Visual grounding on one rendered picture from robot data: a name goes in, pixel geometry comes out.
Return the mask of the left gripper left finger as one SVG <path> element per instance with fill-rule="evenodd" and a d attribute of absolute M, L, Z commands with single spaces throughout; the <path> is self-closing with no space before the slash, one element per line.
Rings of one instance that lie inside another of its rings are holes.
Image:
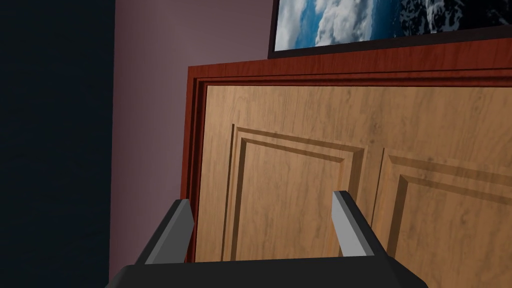
<path fill-rule="evenodd" d="M 194 225 L 189 200 L 175 200 L 135 264 L 184 263 Z"/>

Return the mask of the black framed cloud picture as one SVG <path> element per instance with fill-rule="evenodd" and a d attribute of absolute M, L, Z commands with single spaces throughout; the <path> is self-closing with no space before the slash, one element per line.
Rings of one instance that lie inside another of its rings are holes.
<path fill-rule="evenodd" d="M 512 38 L 512 0 L 273 0 L 268 58 Z"/>

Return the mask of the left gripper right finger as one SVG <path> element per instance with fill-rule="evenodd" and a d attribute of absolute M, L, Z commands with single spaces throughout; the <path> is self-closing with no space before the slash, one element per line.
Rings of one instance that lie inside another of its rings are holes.
<path fill-rule="evenodd" d="M 348 191 L 332 193 L 331 218 L 344 257 L 387 255 Z"/>

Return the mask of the light wooden panelled door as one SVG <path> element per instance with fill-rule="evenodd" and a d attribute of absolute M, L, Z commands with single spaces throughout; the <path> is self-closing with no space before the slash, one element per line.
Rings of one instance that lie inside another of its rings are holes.
<path fill-rule="evenodd" d="M 207 88 L 197 262 L 340 256 L 333 191 L 429 288 L 512 288 L 512 88 Z"/>

